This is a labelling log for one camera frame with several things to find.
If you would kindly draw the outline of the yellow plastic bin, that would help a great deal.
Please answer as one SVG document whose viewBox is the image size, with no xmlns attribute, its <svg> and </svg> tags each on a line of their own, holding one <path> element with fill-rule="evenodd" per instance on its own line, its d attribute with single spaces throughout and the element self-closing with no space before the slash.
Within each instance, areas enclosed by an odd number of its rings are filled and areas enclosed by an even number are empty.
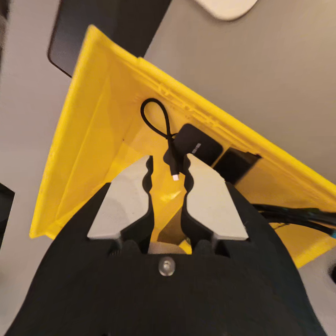
<svg viewBox="0 0 336 336">
<path fill-rule="evenodd" d="M 335 184 L 95 26 L 86 32 L 41 181 L 30 238 L 55 239 L 71 217 L 124 168 L 153 156 L 152 241 L 183 203 L 184 177 L 173 182 L 163 155 L 167 141 L 142 120 L 147 98 L 166 107 L 172 133 L 191 124 L 217 141 L 259 155 L 236 185 L 253 204 L 335 212 Z"/>
</svg>

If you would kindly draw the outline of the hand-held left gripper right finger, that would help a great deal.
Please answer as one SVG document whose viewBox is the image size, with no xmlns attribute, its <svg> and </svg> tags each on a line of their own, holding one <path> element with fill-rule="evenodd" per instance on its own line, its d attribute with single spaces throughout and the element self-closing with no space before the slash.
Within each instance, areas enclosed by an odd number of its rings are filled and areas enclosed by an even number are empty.
<svg viewBox="0 0 336 336">
<path fill-rule="evenodd" d="M 224 242 L 248 242 L 249 236 L 226 181 L 213 168 L 189 153 L 185 172 L 181 228 L 190 240 L 191 253 L 199 243 L 222 254 Z"/>
</svg>

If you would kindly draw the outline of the braided hdmi cable green plugs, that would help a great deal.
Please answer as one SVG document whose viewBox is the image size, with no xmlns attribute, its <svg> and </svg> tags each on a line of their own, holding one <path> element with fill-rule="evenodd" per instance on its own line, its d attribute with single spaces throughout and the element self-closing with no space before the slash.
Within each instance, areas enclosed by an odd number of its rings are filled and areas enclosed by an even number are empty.
<svg viewBox="0 0 336 336">
<path fill-rule="evenodd" d="M 268 223 L 279 223 L 280 227 L 299 225 L 336 238 L 335 212 L 325 212 L 318 208 L 288 208 L 266 204 L 253 204 L 253 207 Z"/>
</svg>

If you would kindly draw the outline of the black usb hub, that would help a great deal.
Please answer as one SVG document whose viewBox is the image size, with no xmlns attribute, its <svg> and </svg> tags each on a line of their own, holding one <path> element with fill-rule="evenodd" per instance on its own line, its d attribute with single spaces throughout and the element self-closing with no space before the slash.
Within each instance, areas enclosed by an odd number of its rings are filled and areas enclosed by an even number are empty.
<svg viewBox="0 0 336 336">
<path fill-rule="evenodd" d="M 145 116 L 145 107 L 156 104 L 164 115 L 166 132 L 162 132 L 152 125 Z M 212 166 L 223 152 L 223 147 L 209 135 L 191 124 L 184 124 L 177 133 L 172 133 L 170 120 L 165 106 L 156 98 L 144 100 L 140 107 L 141 117 L 144 123 L 156 134 L 163 137 L 168 144 L 168 149 L 163 155 L 163 161 L 170 168 L 170 174 L 174 181 L 179 180 L 179 175 L 185 174 L 183 168 L 184 157 L 192 154 L 208 166 Z"/>
</svg>

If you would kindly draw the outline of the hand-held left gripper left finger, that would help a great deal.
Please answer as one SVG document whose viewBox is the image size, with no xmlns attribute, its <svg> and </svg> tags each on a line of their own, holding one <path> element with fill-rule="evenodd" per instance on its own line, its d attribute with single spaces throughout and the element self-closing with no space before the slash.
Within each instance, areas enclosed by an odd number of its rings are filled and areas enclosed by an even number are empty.
<svg viewBox="0 0 336 336">
<path fill-rule="evenodd" d="M 120 247 L 132 240 L 148 253 L 155 222 L 152 174 L 153 156 L 145 155 L 111 181 L 88 231 L 90 240 L 114 240 Z"/>
</svg>

